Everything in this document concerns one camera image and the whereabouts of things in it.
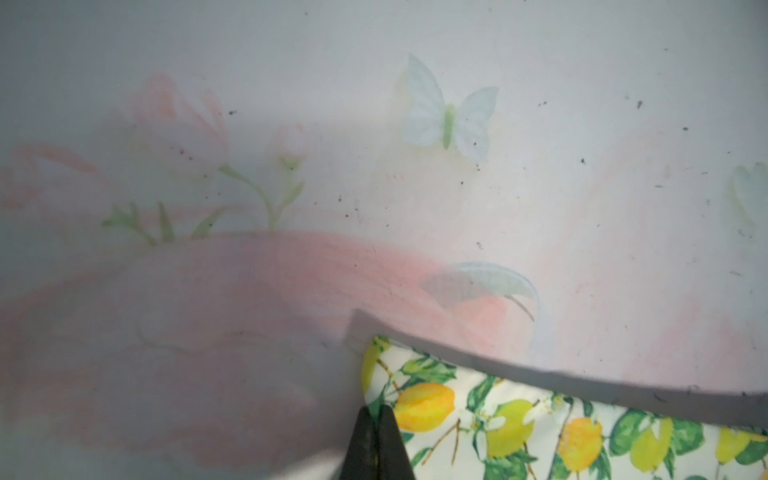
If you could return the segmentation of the lemon print skirt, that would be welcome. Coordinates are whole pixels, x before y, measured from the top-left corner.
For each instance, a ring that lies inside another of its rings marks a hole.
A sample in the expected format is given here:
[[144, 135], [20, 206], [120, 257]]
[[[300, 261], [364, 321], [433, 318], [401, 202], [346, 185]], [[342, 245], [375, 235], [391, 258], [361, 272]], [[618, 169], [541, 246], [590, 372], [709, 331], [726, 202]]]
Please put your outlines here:
[[608, 405], [375, 336], [366, 404], [394, 411], [418, 479], [763, 479], [763, 433]]

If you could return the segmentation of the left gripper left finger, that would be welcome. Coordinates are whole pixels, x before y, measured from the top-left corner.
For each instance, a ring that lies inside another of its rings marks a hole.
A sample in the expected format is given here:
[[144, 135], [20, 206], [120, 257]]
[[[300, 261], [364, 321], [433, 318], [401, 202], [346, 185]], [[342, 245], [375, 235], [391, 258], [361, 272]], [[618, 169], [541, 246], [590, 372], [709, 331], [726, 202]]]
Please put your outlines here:
[[377, 427], [366, 406], [358, 412], [338, 479], [377, 479]]

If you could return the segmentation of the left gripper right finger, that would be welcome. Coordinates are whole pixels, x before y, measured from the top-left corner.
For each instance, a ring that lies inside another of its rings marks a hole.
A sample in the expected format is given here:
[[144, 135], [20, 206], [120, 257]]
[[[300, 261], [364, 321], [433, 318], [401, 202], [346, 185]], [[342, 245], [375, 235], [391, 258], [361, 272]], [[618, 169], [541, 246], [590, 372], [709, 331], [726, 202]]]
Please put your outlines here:
[[394, 410], [381, 407], [377, 427], [378, 480], [415, 480]]

